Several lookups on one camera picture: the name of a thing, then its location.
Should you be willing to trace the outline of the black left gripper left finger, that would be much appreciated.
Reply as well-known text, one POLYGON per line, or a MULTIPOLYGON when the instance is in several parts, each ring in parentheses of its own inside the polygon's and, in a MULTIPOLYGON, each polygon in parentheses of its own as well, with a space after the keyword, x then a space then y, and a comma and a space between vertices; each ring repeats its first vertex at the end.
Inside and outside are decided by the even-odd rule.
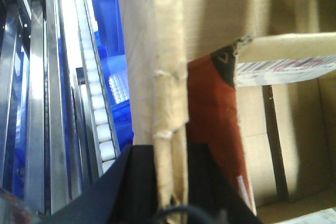
POLYGON ((127 146, 80 197, 44 223, 152 223, 157 212, 151 145, 127 146))

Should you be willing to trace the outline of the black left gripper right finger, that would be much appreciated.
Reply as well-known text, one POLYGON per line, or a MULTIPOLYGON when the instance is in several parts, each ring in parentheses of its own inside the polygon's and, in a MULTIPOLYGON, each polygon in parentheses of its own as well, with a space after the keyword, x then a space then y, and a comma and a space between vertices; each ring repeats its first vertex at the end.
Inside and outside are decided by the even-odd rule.
POLYGON ((222 174, 206 144, 188 143, 188 203, 216 223, 261 223, 222 174))

